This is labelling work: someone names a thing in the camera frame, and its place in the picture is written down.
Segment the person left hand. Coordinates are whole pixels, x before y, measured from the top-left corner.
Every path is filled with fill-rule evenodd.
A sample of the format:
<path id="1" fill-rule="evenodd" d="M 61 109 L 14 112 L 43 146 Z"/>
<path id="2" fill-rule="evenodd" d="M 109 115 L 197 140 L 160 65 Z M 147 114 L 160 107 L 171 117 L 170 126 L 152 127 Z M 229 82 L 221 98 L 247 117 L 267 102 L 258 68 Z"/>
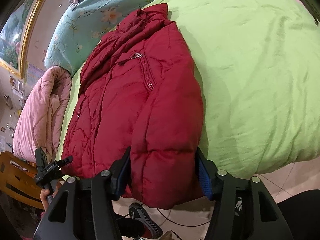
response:
<path id="1" fill-rule="evenodd" d="M 55 197 L 57 192 L 59 191 L 60 187 L 62 186 L 62 184 L 58 181 L 56 186 L 55 186 L 55 190 L 52 194 L 52 197 Z M 42 202 L 44 211 L 47 211 L 48 207 L 49 207 L 49 202 L 48 202 L 48 197 L 50 196 L 50 190 L 49 189 L 42 189 L 41 193 L 40 193 L 40 200 Z"/>

